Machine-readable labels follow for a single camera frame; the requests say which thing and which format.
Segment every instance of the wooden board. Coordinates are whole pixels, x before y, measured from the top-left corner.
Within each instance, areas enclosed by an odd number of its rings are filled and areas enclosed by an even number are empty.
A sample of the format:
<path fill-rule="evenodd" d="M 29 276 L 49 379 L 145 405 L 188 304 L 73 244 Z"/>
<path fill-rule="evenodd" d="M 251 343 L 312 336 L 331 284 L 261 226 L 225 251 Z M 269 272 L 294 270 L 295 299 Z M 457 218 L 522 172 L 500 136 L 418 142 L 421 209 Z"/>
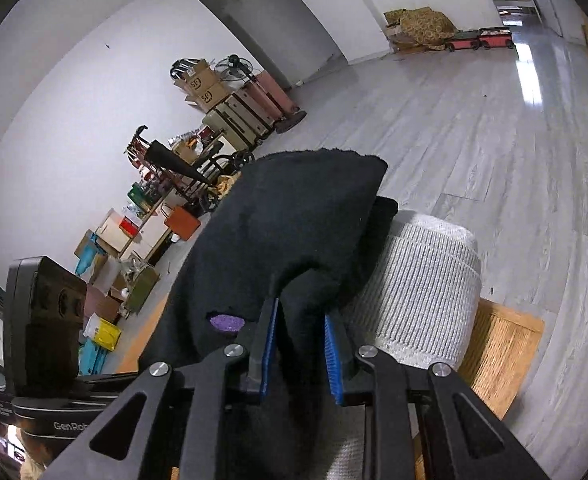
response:
<path fill-rule="evenodd" d="M 159 303 L 154 307 L 154 311 L 150 314 L 145 324 L 140 328 L 138 334 L 130 344 L 130 347 L 125 352 L 122 361 L 116 368 L 117 374 L 124 374 L 128 372 L 138 372 L 138 357 L 142 354 L 149 338 L 152 336 L 152 332 L 156 328 L 158 320 L 161 319 L 161 314 L 165 310 L 165 304 L 167 303 L 167 296 L 165 296 Z"/>
<path fill-rule="evenodd" d="M 474 329 L 458 374 L 503 418 L 536 355 L 544 322 L 493 301 L 480 298 Z M 420 439 L 414 439 L 416 479 L 425 470 Z"/>

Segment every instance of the metal screw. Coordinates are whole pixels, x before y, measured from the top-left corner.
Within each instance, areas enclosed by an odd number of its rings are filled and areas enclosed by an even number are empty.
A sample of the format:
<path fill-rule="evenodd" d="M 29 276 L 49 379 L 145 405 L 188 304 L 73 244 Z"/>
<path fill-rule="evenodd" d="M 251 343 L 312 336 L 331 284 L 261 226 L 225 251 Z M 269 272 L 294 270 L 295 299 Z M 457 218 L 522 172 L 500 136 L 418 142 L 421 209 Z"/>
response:
<path fill-rule="evenodd" d="M 452 372 L 452 367 L 447 363 L 436 363 L 431 367 L 431 371 L 436 377 L 447 377 Z"/>
<path fill-rule="evenodd" d="M 162 377 L 168 371 L 170 371 L 170 365 L 162 361 L 154 363 L 151 365 L 151 367 L 149 367 L 149 373 L 151 373 L 154 377 Z"/>
<path fill-rule="evenodd" d="M 378 348 L 372 345 L 363 345 L 359 348 L 359 355 L 361 357 L 376 357 L 378 355 Z"/>
<path fill-rule="evenodd" d="M 225 347 L 225 355 L 227 357 L 238 357 L 243 355 L 243 352 L 245 352 L 245 349 L 243 348 L 243 345 L 239 345 L 238 343 L 233 343 L 231 345 L 227 345 Z"/>

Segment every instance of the yellow bag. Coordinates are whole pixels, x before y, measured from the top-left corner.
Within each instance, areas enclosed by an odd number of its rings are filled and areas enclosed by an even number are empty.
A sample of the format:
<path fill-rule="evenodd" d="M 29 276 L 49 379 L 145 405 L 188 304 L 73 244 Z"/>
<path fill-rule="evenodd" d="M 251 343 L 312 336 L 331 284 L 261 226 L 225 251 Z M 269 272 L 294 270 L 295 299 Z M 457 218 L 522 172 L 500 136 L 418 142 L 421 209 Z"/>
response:
<path fill-rule="evenodd" d="M 92 314 L 87 322 L 84 334 L 91 338 L 97 345 L 112 352 L 116 348 L 116 343 L 119 341 L 120 332 L 120 328 L 116 325 L 113 325 L 96 314 Z"/>

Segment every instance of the wheel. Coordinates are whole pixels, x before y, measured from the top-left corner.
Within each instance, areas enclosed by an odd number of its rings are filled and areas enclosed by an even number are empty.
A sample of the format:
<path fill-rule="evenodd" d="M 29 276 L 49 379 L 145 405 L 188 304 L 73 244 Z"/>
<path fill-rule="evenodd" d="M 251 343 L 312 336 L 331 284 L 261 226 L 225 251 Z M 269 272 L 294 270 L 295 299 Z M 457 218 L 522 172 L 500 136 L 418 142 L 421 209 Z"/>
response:
<path fill-rule="evenodd" d="M 200 199 L 200 206 L 203 208 L 203 211 L 206 213 L 212 213 L 218 207 L 220 203 L 220 199 L 216 193 L 211 190 L 207 190 L 203 195 L 201 195 Z"/>
<path fill-rule="evenodd" d="M 232 164 L 234 164 L 234 167 L 237 170 L 240 170 L 246 164 L 251 164 L 255 160 L 253 153 L 247 152 L 246 150 L 243 150 L 242 152 L 236 152 L 233 156 L 234 158 L 232 160 Z"/>

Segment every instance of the purple fabric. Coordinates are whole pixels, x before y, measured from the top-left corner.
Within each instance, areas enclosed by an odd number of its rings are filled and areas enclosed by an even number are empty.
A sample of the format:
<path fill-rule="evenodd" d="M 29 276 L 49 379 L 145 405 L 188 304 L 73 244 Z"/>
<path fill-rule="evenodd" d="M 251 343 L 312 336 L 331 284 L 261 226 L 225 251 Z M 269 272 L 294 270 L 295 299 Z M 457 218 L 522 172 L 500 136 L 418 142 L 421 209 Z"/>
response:
<path fill-rule="evenodd" d="M 209 318 L 212 326 L 221 332 L 239 332 L 245 324 L 242 317 L 228 316 L 228 314 L 218 314 Z"/>

